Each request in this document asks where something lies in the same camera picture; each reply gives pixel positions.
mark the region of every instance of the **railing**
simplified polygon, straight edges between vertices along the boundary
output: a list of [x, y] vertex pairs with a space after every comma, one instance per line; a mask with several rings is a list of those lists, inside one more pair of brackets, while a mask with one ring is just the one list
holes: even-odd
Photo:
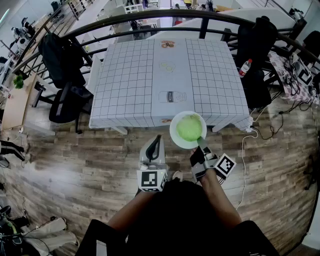
[[[66, 28], [66, 31], [68, 31], [70, 26], [73, 24], [73, 21], [79, 20], [79, 18], [78, 18], [79, 15], [81, 15], [82, 12], [86, 9], [86, 7], [89, 5], [88, 3], [93, 2], [93, 0], [80, 0], [79, 3], [75, 4], [75, 1], [76, 0], [67, 0], [63, 5], [61, 5], [55, 12], [53, 12], [51, 14], [51, 16], [44, 22], [44, 24], [41, 26], [41, 28], [31, 38], [31, 40], [28, 43], [28, 45], [26, 46], [25, 50], [20, 55], [20, 57], [16, 63], [17, 65], [19, 63], [21, 63], [22, 61], [24, 61], [24, 57], [26, 56], [26, 54], [28, 53], [28, 51], [30, 50], [31, 47], [34, 47], [32, 54], [36, 51], [40, 40], [38, 40], [38, 42], [35, 45], [33, 45], [33, 43], [36, 41], [36, 39], [39, 36], [41, 36], [41, 34], [44, 31], [45, 31], [45, 33], [43, 36], [45, 36], [47, 33], [55, 33], [55, 34], [59, 35], [65, 28]], [[68, 13], [63, 13], [63, 10], [66, 8], [66, 6], [69, 6], [70, 11]], [[60, 12], [61, 12], [61, 14], [62, 13], [64, 14], [64, 18], [56, 18], [56, 15], [58, 15]], [[26, 74], [28, 74], [28, 75], [30, 75], [30, 73], [32, 71], [34, 71], [36, 68], [38, 68], [36, 70], [36, 72], [39, 72], [39, 71], [41, 72], [41, 70], [39, 70], [39, 68], [41, 67], [41, 65], [44, 64], [43, 62], [41, 62], [41, 63], [35, 65], [38, 60], [39, 54], [36, 53], [35, 55], [32, 55], [32, 56], [35, 56], [35, 57], [32, 57], [32, 58], [28, 57], [27, 58], [27, 60], [30, 60], [30, 61], [34, 60], [32, 66], [31, 67], [28, 66], [29, 70], [26, 71]]]
[[[143, 20], [143, 19], [150, 19], [150, 18], [160, 18], [160, 17], [184, 17], [184, 18], [201, 18], [201, 26], [200, 28], [197, 27], [182, 27], [182, 26], [174, 26], [174, 27], [159, 27], [159, 28], [150, 28], [150, 29], [139, 29], [139, 30], [133, 30], [133, 31], [128, 31], [128, 32], [122, 32], [122, 33], [117, 33], [117, 34], [112, 34], [108, 36], [103, 36], [100, 38], [96, 38], [84, 43], [79, 43], [78, 40], [76, 39], [77, 36], [82, 35], [84, 33], [100, 29], [106, 26], [110, 25], [115, 25], [119, 23], [124, 23], [124, 22], [129, 22], [129, 21], [136, 21], [136, 20]], [[128, 13], [124, 15], [119, 15], [119, 16], [114, 16], [110, 18], [105, 18], [96, 22], [93, 22], [91, 24], [85, 25], [83, 27], [80, 27], [78, 29], [75, 29], [72, 32], [69, 32], [62, 36], [62, 38], [71, 40], [72, 42], [84, 47], [86, 45], [98, 42], [98, 41], [103, 41], [107, 40], [110, 38], [114, 37], [121, 37], [121, 36], [126, 36], [126, 35], [133, 35], [136, 33], [146, 33], [146, 32], [159, 32], [159, 31], [192, 31], [192, 32], [199, 32], [199, 38], [200, 39], [205, 39], [207, 33], [216, 33], [216, 34], [221, 34], [224, 35], [225, 41], [231, 41], [231, 40], [236, 40], [237, 39], [237, 34], [231, 32], [229, 29], [225, 30], [216, 30], [216, 29], [208, 29], [208, 23], [209, 20], [216, 20], [216, 21], [222, 21], [222, 22], [227, 22], [227, 23], [233, 23], [237, 25], [242, 25], [242, 26], [251, 26], [254, 24], [254, 22], [243, 19], [243, 18], [238, 18], [226, 14], [221, 14], [221, 13], [215, 13], [215, 12], [207, 12], [207, 11], [198, 11], [198, 10], [176, 10], [176, 9], [167, 9], [167, 10], [150, 10], [150, 11], [143, 11], [143, 12], [136, 12], [136, 13]], [[274, 47], [275, 50], [279, 51], [280, 55], [284, 54], [289, 54], [295, 49], [299, 49], [302, 52], [304, 52], [306, 55], [308, 55], [310, 58], [312, 58], [315, 62], [320, 63], [320, 59], [318, 59], [316, 56], [314, 56], [312, 53], [307, 51], [302, 45], [299, 44], [298, 41], [295, 39], [305, 26], [306, 22], [303, 20], [301, 23], [297, 23], [294, 27], [292, 28], [286, 28], [286, 29], [279, 29], [278, 30], [278, 35], [277, 38], [278, 40], [282, 40], [286, 42], [289, 46], [293, 46], [293, 49], [291, 51], [286, 51], [284, 49], [281, 49], [277, 46]], [[289, 32], [289, 36], [286, 36], [282, 32]], [[229, 45], [233, 50], [237, 48], [237, 45]], [[92, 58], [91, 56], [104, 52], [107, 48], [103, 49], [98, 49], [95, 51], [91, 52], [86, 52], [82, 48], [83, 52], [83, 57], [86, 60], [86, 66], [91, 66], [92, 65]], [[26, 60], [22, 61], [21, 63], [17, 64], [13, 72], [15, 74], [18, 74], [21, 72], [21, 69], [25, 67], [28, 63], [30, 63], [32, 60], [36, 59], [40, 54], [38, 52], [34, 53], [30, 57], [28, 57]]]

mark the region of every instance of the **black backpack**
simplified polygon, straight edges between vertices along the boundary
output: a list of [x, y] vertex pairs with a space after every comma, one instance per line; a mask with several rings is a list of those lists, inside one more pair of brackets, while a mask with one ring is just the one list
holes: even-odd
[[214, 11], [213, 3], [212, 3], [211, 0], [208, 0], [208, 8], [209, 8], [209, 12], [213, 12]]
[[78, 87], [86, 83], [80, 71], [84, 65], [81, 46], [51, 33], [41, 39], [38, 50], [55, 87], [62, 89], [67, 82]]

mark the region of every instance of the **black shirt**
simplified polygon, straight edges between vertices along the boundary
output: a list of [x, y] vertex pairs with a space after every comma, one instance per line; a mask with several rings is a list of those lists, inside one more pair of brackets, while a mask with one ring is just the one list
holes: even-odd
[[189, 181], [170, 181], [157, 193], [126, 237], [92, 220], [76, 256], [96, 254], [97, 240], [107, 255], [279, 256], [253, 221], [225, 230], [204, 190]]

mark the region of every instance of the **desk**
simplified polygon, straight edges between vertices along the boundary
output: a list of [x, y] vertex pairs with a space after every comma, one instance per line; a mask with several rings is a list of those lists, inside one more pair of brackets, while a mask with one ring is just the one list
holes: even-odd
[[117, 43], [107, 49], [96, 81], [92, 129], [166, 126], [182, 111], [199, 113], [213, 132], [250, 125], [241, 79], [223, 41]]
[[289, 61], [287, 58], [279, 56], [276, 52], [272, 50], [269, 52], [268, 57], [283, 85], [284, 96], [281, 97], [282, 99], [295, 101], [295, 102], [302, 101], [306, 103], [309, 101], [313, 101], [313, 104], [317, 104], [317, 105], [320, 104], [319, 97], [316, 97], [313, 100], [313, 98], [310, 96], [308, 87], [304, 84], [302, 85], [301, 83], [298, 82], [298, 85], [300, 87], [300, 92], [296, 93], [295, 89], [297, 90], [298, 87], [297, 87], [297, 81], [295, 80], [292, 83], [292, 86], [293, 86], [293, 93], [292, 93], [291, 86], [285, 83], [285, 80], [283, 77], [284, 73], [286, 73], [287, 70], [290, 69]]
[[54, 131], [45, 129], [34, 124], [33, 122], [35, 117], [33, 116], [34, 113], [31, 111], [31, 108], [38, 94], [38, 91], [35, 89], [35, 84], [37, 81], [39, 81], [41, 84], [45, 84], [45, 87], [53, 93], [57, 93], [58, 89], [50, 86], [35, 73], [29, 76], [26, 80], [24, 80], [23, 88], [14, 88], [11, 90], [11, 97], [7, 99], [4, 107], [1, 131], [15, 127], [20, 128], [26, 126], [47, 135], [56, 135]]
[[148, 18], [146, 20], [146, 22], [144, 22], [144, 20], [137, 20], [137, 22], [139, 23], [140, 27], [144, 27], [144, 26], [153, 26], [154, 28], [157, 27], [157, 20], [158, 18]]

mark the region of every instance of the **chair leg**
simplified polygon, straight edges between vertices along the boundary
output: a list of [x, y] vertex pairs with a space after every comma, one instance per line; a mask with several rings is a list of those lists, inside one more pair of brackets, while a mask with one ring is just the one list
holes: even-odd
[[76, 117], [75, 119], [75, 132], [77, 134], [82, 134], [82, 131], [81, 130], [78, 130], [78, 125], [79, 125], [79, 117], [80, 117], [80, 114]]

